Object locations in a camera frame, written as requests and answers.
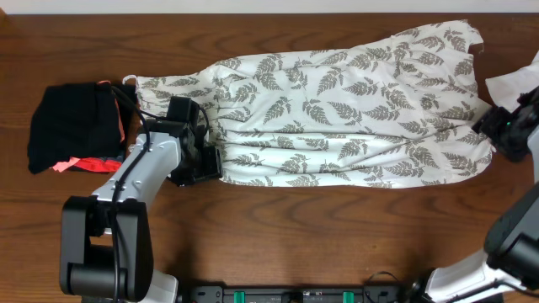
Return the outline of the white fern print garment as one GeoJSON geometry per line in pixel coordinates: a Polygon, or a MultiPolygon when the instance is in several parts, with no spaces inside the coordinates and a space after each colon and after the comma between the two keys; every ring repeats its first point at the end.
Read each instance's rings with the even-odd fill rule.
{"type": "Polygon", "coordinates": [[[185,76],[134,79],[142,109],[173,97],[202,109],[226,183],[405,189],[480,174],[493,148],[472,125],[478,97],[464,20],[427,24],[366,45],[238,56],[185,76]]]}

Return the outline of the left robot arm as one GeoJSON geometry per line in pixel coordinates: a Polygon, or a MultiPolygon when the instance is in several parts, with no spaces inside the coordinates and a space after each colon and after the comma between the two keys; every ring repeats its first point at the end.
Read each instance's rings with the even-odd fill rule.
{"type": "Polygon", "coordinates": [[[143,121],[136,147],[88,197],[61,213],[60,288],[85,302],[178,302],[179,282],[154,268],[147,211],[162,184],[221,178],[221,153],[208,146],[204,110],[172,97],[163,117],[143,121]]]}

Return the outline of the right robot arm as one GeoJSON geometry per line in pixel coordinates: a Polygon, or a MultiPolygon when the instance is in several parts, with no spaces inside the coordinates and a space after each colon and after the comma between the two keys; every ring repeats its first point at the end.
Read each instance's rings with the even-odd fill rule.
{"type": "Polygon", "coordinates": [[[419,279],[407,302],[501,302],[509,291],[537,298],[538,89],[521,94],[517,103],[512,112],[490,109],[472,129],[512,162],[530,154],[533,187],[494,222],[481,250],[419,279]]]}

